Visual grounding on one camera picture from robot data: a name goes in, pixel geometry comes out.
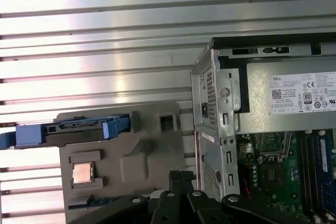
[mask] expansion slot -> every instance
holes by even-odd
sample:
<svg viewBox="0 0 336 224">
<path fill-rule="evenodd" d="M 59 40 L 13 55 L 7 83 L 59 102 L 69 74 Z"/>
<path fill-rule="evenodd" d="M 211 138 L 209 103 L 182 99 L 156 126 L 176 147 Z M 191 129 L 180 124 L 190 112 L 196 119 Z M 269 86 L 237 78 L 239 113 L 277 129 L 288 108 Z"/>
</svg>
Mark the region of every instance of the expansion slot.
<svg viewBox="0 0 336 224">
<path fill-rule="evenodd" d="M 316 187 L 316 173 L 314 172 L 313 160 L 315 160 L 313 149 L 313 139 L 310 134 L 304 134 L 298 139 L 298 154 L 299 154 L 299 171 L 301 178 L 301 197 L 302 208 L 305 213 L 312 214 L 319 207 L 320 200 L 318 195 L 319 189 Z"/>
</svg>

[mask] blue ram module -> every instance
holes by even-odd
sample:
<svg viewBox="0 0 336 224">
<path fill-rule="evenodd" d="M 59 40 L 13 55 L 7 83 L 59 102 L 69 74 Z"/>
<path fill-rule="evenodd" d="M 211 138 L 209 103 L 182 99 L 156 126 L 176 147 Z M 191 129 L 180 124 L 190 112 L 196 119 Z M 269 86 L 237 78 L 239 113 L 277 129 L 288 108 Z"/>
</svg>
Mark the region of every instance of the blue ram module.
<svg viewBox="0 0 336 224">
<path fill-rule="evenodd" d="M 329 139 L 326 135 L 317 136 L 317 172 L 322 200 L 322 210 L 336 216 L 335 185 L 332 176 L 332 162 Z"/>
</svg>

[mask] power supply unit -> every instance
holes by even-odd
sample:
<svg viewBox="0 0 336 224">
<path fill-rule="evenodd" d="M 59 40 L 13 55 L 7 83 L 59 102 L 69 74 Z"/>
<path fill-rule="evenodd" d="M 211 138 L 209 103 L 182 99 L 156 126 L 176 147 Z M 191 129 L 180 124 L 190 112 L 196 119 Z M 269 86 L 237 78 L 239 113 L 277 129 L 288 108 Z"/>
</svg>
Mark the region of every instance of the power supply unit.
<svg viewBox="0 0 336 224">
<path fill-rule="evenodd" d="M 213 38 L 191 79 L 199 189 L 336 217 L 336 33 Z"/>
</svg>

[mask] screw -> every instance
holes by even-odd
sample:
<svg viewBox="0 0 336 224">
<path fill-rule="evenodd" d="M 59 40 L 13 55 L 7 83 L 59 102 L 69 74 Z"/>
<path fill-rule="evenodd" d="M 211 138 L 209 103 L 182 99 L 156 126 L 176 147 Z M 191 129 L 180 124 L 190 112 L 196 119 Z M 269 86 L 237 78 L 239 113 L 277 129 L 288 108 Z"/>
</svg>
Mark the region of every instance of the screw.
<svg viewBox="0 0 336 224">
<path fill-rule="evenodd" d="M 230 89 L 228 88 L 222 88 L 220 92 L 221 92 L 220 94 L 224 98 L 228 98 L 230 96 Z"/>
<path fill-rule="evenodd" d="M 202 193 L 200 191 L 194 191 L 193 192 L 193 196 L 195 196 L 195 197 L 199 197 L 200 195 L 202 195 Z"/>
<path fill-rule="evenodd" d="M 238 202 L 239 200 L 238 200 L 238 198 L 235 197 L 235 196 L 230 196 L 230 197 L 229 197 L 229 201 L 235 203 L 235 202 Z"/>
<path fill-rule="evenodd" d="M 139 198 L 132 199 L 133 203 L 139 203 L 140 201 L 141 201 L 141 199 L 139 199 Z"/>
</svg>

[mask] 80 plus logo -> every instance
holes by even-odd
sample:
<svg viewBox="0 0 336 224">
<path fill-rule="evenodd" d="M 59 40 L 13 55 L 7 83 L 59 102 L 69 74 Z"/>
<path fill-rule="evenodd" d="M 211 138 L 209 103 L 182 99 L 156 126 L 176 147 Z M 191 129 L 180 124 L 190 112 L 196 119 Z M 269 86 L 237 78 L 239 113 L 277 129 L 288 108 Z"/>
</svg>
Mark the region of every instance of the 80 plus logo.
<svg viewBox="0 0 336 224">
<path fill-rule="evenodd" d="M 305 104 L 312 104 L 311 93 L 303 93 L 303 102 Z"/>
</svg>

